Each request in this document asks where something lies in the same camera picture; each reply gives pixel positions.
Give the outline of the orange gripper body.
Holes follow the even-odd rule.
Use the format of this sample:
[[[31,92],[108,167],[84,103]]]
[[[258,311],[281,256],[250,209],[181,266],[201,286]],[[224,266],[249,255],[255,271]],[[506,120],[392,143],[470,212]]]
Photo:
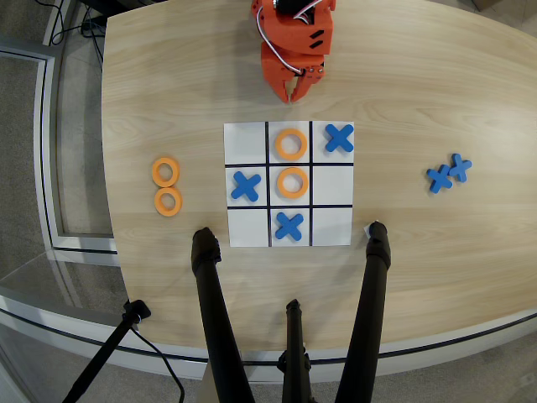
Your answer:
[[[284,50],[276,45],[261,44],[261,66],[265,81],[280,92],[282,81],[301,76],[304,68],[324,64],[323,55],[306,55]]]

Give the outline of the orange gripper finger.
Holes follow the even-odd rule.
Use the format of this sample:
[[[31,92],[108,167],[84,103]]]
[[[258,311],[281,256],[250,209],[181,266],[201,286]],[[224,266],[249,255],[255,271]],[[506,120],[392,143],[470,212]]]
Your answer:
[[[283,103],[294,103],[294,93],[296,87],[297,77],[293,77],[290,80],[282,81],[280,86],[279,98]]]
[[[324,64],[304,68],[304,73],[298,77],[295,88],[291,93],[291,102],[298,102],[305,97],[311,87],[318,83],[325,75]]]

